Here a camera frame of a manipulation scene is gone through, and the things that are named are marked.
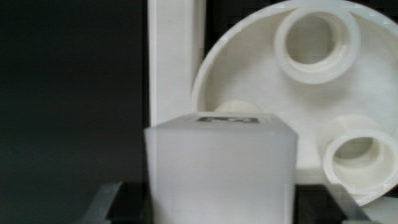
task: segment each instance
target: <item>circular hole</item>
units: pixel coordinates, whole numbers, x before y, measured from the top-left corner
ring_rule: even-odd
[[[356,159],[359,158],[372,148],[373,139],[356,138],[340,147],[336,151],[336,159]]]
[[[334,49],[333,28],[315,15],[295,23],[286,37],[286,51],[292,59],[302,64],[315,64],[331,55]]]
[[[395,172],[391,146],[375,138],[347,141],[334,154],[333,170],[342,183],[354,189],[370,189],[382,184]]]

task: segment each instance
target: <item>plastic fixture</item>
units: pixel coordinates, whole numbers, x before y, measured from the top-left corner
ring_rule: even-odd
[[[301,19],[318,17],[333,30],[334,48],[329,56],[313,64],[294,60],[286,47],[286,38]],[[302,83],[329,82],[352,66],[361,44],[359,28],[352,15],[336,8],[301,8],[286,16],[276,33],[276,57],[286,75]]]
[[[326,127],[320,154],[329,180],[365,205],[398,181],[398,143],[365,116],[345,115]]]
[[[326,49],[326,35],[334,46],[310,63],[294,57],[286,43],[301,25],[318,31],[304,32],[304,38],[320,40],[304,52],[299,46],[301,55]],[[398,26],[373,9],[342,0],[292,0],[262,9],[226,32],[192,90],[194,111],[263,111],[281,117],[301,136],[297,183],[342,183],[361,205],[398,183],[397,52]],[[350,131],[327,125],[336,118]],[[352,143],[368,148],[352,150]]]

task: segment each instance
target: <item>white cylindrical tube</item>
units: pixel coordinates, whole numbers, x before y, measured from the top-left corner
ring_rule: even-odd
[[[324,129],[318,148],[329,181],[365,205],[398,183],[398,142],[368,117],[345,115]]]
[[[221,113],[262,113],[260,107],[242,100],[230,100],[215,108]]]
[[[286,47],[292,28],[299,21],[308,17],[315,17],[327,22],[334,42],[334,47],[327,57],[311,64],[295,61]],[[295,9],[281,22],[274,40],[279,67],[290,78],[306,84],[322,84],[334,80],[354,64],[359,45],[359,28],[350,13],[342,10],[342,8],[322,5],[318,7],[310,6]]]

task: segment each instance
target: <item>translucent white block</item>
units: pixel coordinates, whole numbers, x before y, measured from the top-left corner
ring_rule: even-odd
[[[288,224],[297,134],[272,115],[190,114],[146,130],[155,224]]]

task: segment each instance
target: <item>white plastic part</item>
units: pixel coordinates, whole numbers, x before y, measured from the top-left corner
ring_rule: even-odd
[[[157,224],[292,223],[297,134],[274,115],[187,115],[146,143]]]
[[[301,63],[288,52],[288,34],[299,21],[310,17],[320,18],[331,26],[334,46],[326,58],[315,63]],[[359,28],[354,16],[342,8],[299,8],[286,16],[276,33],[276,57],[286,75],[302,83],[329,82],[347,72],[358,58],[361,45]]]
[[[192,112],[205,49],[206,0],[150,0],[151,125]]]
[[[381,197],[381,199],[363,207],[363,210],[373,221],[382,224],[397,224],[398,198]]]
[[[320,49],[327,49],[326,46],[331,44],[324,41],[327,32],[347,37],[342,37],[347,44],[342,44],[340,41],[333,44],[338,46],[336,49],[347,49],[345,51],[336,50],[343,53],[342,57],[336,57],[343,61],[331,63],[327,68],[322,67],[322,69],[338,72],[331,76],[320,74],[322,78],[317,81],[304,76],[294,78],[295,80],[292,79],[281,67],[281,60],[286,61],[288,59],[278,58],[276,51],[276,36],[278,32],[283,32],[281,25],[299,10],[311,11],[311,14],[306,14],[310,16],[304,16],[304,19],[292,20],[297,21],[292,24],[292,29],[311,26],[311,30],[318,31],[295,34],[318,40],[313,41],[311,49],[299,49],[299,56],[306,58],[311,53],[308,50],[315,49],[315,52],[320,52]],[[322,18],[324,22],[308,23],[313,19],[320,20],[318,15],[326,15],[326,11],[333,12],[327,14],[327,18],[336,19],[333,22],[336,25],[327,24],[326,17]],[[352,29],[352,19],[347,22],[340,18],[354,19]],[[338,24],[349,27],[349,30],[331,31]],[[194,110],[215,111],[219,105],[240,99],[240,101],[251,102],[262,111],[281,117],[301,136],[297,157],[297,183],[301,184],[324,183],[329,179],[324,172],[324,157],[318,154],[318,132],[336,117],[345,114],[359,114],[377,121],[384,136],[389,136],[397,131],[397,52],[397,24],[375,10],[342,0],[294,0],[267,7],[240,21],[212,48],[194,83]],[[389,139],[386,147],[393,152],[391,137],[386,139]],[[358,202],[368,203],[384,192],[379,191],[370,197],[356,197]]]
[[[320,138],[329,180],[345,186],[365,205],[398,183],[398,142],[377,122],[358,115],[336,118]]]
[[[251,103],[231,100],[217,108],[215,112],[219,113],[262,113],[262,109]]]

